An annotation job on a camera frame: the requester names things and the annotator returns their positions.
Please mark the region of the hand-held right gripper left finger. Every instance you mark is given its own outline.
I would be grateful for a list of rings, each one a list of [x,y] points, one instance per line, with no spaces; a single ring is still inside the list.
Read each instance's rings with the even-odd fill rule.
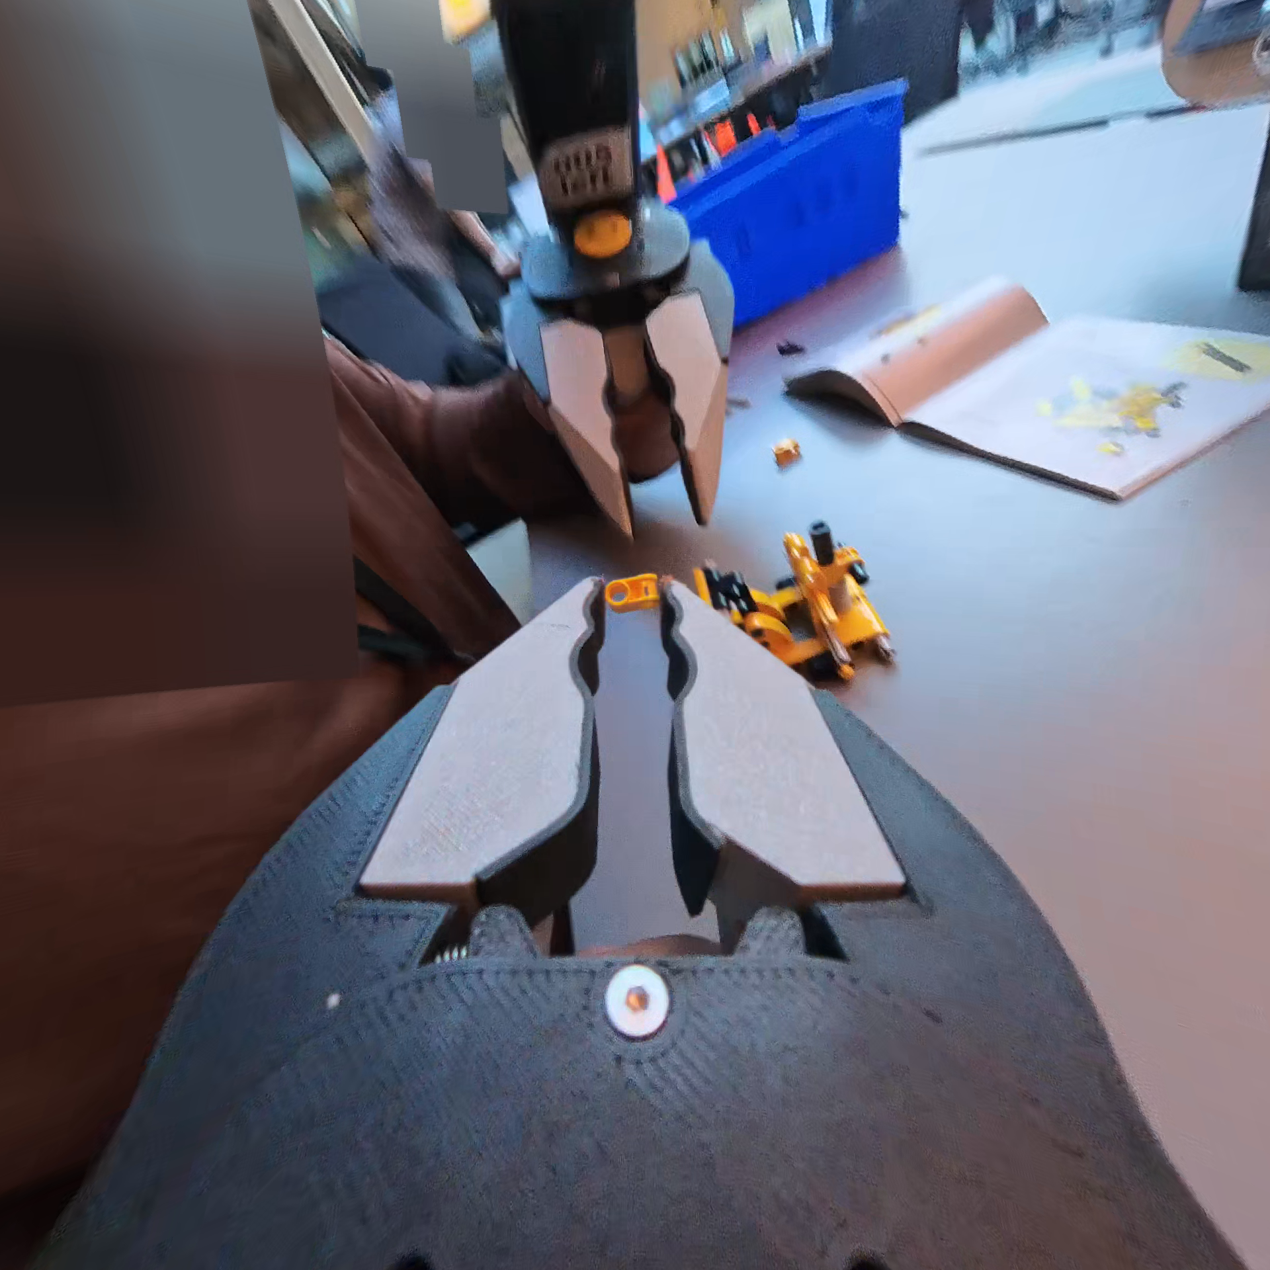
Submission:
[[[361,895],[541,922],[597,861],[604,582],[586,578],[453,686],[358,881]]]

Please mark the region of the person's brown shirt torso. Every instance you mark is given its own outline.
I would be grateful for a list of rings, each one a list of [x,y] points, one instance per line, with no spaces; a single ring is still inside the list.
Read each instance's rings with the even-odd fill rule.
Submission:
[[[200,947],[277,839],[458,668],[3,708],[3,1244],[119,1123]]]

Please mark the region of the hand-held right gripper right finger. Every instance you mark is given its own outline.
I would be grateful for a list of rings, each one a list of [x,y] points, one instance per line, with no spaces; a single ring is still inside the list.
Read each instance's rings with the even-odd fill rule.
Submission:
[[[660,598],[672,701],[675,881],[686,909],[891,901],[904,867],[839,746],[839,701],[679,581]]]

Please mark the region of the orange traffic cones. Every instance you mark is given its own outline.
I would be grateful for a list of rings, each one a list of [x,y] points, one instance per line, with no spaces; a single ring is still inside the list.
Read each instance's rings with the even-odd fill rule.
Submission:
[[[688,199],[688,192],[739,158],[741,147],[770,131],[753,111],[707,119],[690,127],[675,122],[649,129],[653,138],[650,168],[655,195],[664,203]]]

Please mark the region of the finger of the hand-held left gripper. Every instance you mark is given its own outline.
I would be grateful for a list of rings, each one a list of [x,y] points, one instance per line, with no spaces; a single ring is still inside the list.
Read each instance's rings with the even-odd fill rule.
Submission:
[[[556,435],[598,508],[630,541],[630,491],[608,401],[610,364],[602,334],[585,324],[548,324],[541,342]]]
[[[700,294],[671,294],[647,316],[645,351],[666,390],[680,476],[697,525],[719,496],[727,418],[728,365]]]

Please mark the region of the person's left forearm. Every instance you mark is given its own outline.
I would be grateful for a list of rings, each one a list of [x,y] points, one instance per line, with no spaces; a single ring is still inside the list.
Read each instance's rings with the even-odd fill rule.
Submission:
[[[446,524],[490,532],[512,520],[600,510],[520,373],[433,389],[354,356],[332,338],[324,343],[340,417],[369,421]]]

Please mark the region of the blue plastic bin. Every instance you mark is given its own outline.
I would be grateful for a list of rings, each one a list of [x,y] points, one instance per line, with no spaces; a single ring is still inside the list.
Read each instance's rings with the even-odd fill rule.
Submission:
[[[908,92],[895,78],[803,106],[678,188],[675,208],[731,279],[736,327],[897,246]]]

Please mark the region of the open instruction booklet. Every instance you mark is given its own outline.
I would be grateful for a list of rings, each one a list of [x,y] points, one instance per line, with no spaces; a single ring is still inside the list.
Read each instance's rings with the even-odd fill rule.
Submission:
[[[1049,320],[990,278],[868,338],[807,349],[785,380],[895,429],[1127,500],[1268,416],[1268,336],[1078,316]]]

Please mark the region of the yellow black lego assembly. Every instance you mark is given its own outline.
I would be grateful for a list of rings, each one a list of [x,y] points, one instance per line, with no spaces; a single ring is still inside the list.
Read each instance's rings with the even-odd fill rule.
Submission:
[[[852,682],[859,656],[893,664],[896,647],[868,596],[862,553],[822,519],[805,533],[786,533],[782,548],[786,574],[768,590],[711,561],[694,570],[692,586],[732,627],[811,683]]]

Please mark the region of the dark box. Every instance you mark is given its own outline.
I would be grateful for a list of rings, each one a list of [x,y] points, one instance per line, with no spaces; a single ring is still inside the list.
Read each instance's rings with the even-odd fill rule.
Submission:
[[[1269,293],[1269,179],[1270,144],[1266,139],[1247,226],[1237,286],[1247,294]]]

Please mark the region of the black chair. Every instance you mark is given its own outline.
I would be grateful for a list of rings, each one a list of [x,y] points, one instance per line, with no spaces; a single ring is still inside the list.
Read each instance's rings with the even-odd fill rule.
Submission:
[[[510,369],[504,353],[461,332],[376,257],[350,260],[319,281],[315,294],[330,336],[405,381],[477,388]]]

